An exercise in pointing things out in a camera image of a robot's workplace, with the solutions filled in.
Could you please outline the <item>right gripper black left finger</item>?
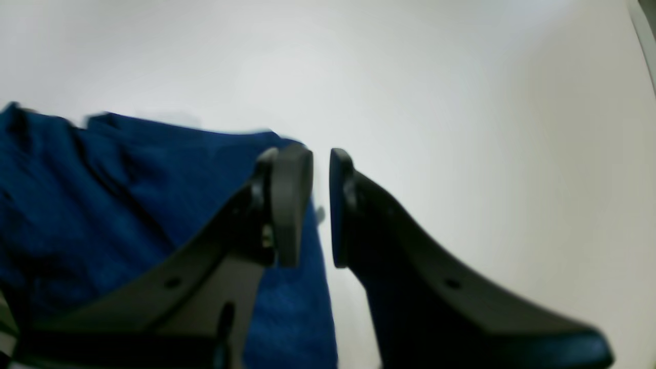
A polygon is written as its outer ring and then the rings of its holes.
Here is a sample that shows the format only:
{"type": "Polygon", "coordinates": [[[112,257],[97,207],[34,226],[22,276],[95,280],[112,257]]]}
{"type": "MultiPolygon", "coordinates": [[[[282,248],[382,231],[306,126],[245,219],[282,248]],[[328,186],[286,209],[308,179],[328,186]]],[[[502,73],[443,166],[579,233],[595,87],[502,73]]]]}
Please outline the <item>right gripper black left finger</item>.
{"type": "Polygon", "coordinates": [[[313,154],[271,148],[194,238],[133,282],[19,337],[14,368],[241,368],[264,270],[296,267],[313,154]]]}

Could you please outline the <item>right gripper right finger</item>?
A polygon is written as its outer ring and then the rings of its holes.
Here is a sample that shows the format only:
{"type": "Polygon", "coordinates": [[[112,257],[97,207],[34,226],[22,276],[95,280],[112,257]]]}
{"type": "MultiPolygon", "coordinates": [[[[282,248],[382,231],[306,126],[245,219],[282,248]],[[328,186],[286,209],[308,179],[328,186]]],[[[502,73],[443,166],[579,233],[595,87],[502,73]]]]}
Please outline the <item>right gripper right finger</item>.
{"type": "Polygon", "coordinates": [[[592,325],[459,261],[343,149],[330,156],[333,261],[363,285],[384,368],[609,368],[592,325]]]}

